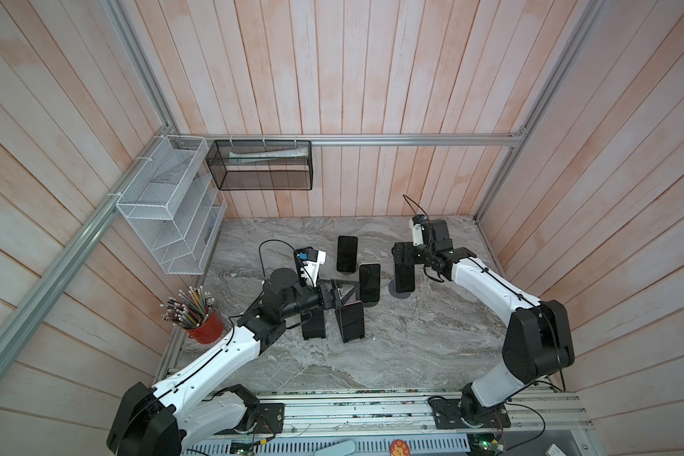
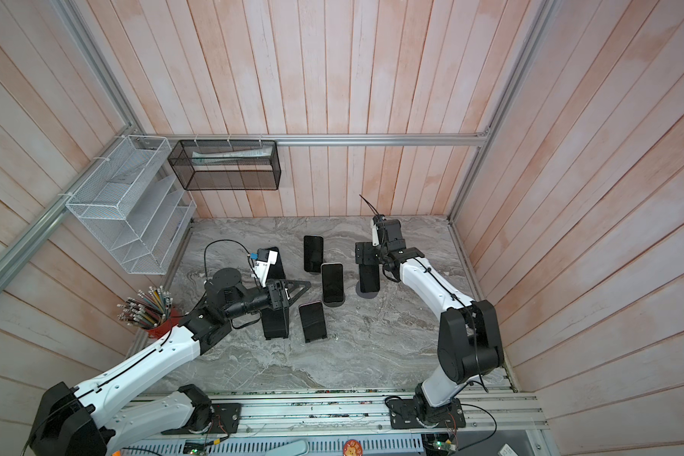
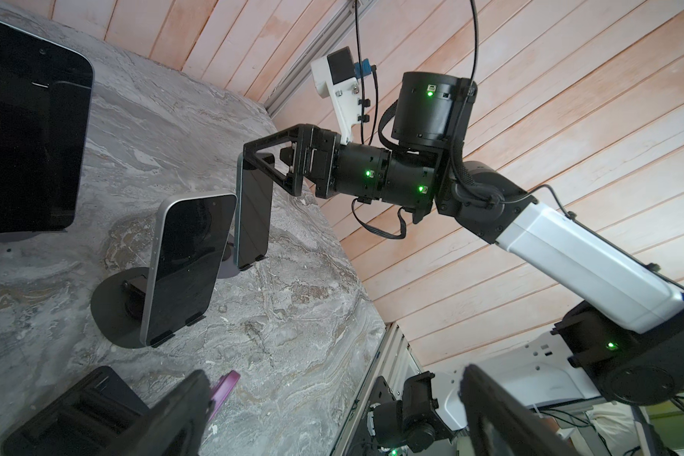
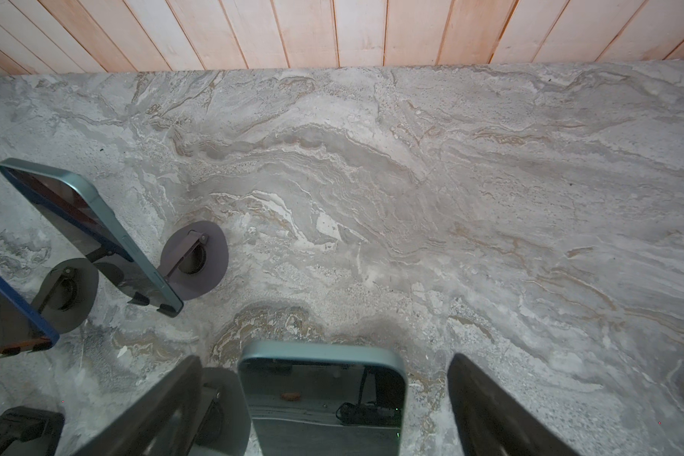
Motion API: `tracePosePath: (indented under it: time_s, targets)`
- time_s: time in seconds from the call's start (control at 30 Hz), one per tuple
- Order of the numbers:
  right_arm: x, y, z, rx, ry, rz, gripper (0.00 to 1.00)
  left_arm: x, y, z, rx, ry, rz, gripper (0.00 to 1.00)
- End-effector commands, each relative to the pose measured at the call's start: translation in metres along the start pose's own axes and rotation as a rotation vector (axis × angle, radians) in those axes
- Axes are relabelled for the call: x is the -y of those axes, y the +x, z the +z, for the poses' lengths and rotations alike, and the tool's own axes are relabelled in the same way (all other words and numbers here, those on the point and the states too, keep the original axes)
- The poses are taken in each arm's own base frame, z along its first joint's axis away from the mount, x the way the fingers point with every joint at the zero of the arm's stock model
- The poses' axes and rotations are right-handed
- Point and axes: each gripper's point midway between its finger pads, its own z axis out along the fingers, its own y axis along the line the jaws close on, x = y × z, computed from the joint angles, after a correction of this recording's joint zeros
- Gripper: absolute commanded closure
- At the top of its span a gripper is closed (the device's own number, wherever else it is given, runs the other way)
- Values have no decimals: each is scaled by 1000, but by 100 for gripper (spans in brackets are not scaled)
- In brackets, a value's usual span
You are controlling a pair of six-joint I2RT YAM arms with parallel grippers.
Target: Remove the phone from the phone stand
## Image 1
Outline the purple phone stand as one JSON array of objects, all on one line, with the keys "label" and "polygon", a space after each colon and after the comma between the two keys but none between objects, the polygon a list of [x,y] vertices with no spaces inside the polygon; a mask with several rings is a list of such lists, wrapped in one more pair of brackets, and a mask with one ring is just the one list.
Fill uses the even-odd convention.
[{"label": "purple phone stand", "polygon": [[393,298],[407,299],[415,291],[414,280],[397,280],[392,279],[389,282],[389,294]]}]

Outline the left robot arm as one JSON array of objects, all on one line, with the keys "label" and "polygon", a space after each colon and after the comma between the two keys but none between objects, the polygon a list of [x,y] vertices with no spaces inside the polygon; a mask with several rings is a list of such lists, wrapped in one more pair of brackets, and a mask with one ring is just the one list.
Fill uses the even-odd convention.
[{"label": "left robot arm", "polygon": [[213,391],[259,358],[288,330],[288,318],[356,303],[359,284],[319,279],[303,284],[289,268],[273,271],[230,333],[212,348],[151,387],[137,383],[123,395],[106,439],[114,455],[180,455],[220,431],[260,434],[258,397],[242,385]]}]

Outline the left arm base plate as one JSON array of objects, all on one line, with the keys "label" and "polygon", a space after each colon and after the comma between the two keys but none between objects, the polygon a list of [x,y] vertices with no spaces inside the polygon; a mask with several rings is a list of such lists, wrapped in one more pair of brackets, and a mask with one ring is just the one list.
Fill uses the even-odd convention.
[{"label": "left arm base plate", "polygon": [[283,430],[284,418],[285,405],[283,403],[261,403],[244,416],[237,427],[219,431],[217,435],[279,434]]}]

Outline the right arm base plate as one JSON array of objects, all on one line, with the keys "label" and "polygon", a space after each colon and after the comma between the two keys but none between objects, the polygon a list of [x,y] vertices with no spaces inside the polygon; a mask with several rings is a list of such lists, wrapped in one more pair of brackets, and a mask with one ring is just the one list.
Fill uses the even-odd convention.
[{"label": "right arm base plate", "polygon": [[484,427],[507,429],[511,421],[503,405],[482,408],[478,403],[463,396],[461,399],[447,399],[434,395],[427,399],[437,429],[480,429]]}]

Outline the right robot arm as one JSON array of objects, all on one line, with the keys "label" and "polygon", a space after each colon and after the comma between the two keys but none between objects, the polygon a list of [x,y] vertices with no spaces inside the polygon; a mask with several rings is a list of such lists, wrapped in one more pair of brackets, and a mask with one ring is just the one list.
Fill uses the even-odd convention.
[{"label": "right robot arm", "polygon": [[493,272],[467,248],[453,246],[448,224],[415,216],[412,241],[391,248],[394,287],[398,294],[415,291],[415,267],[436,273],[434,281],[459,285],[507,326],[502,361],[462,389],[458,403],[469,427],[486,425],[507,399],[543,376],[574,364],[575,353],[567,310],[557,300],[544,301],[515,287]]}]

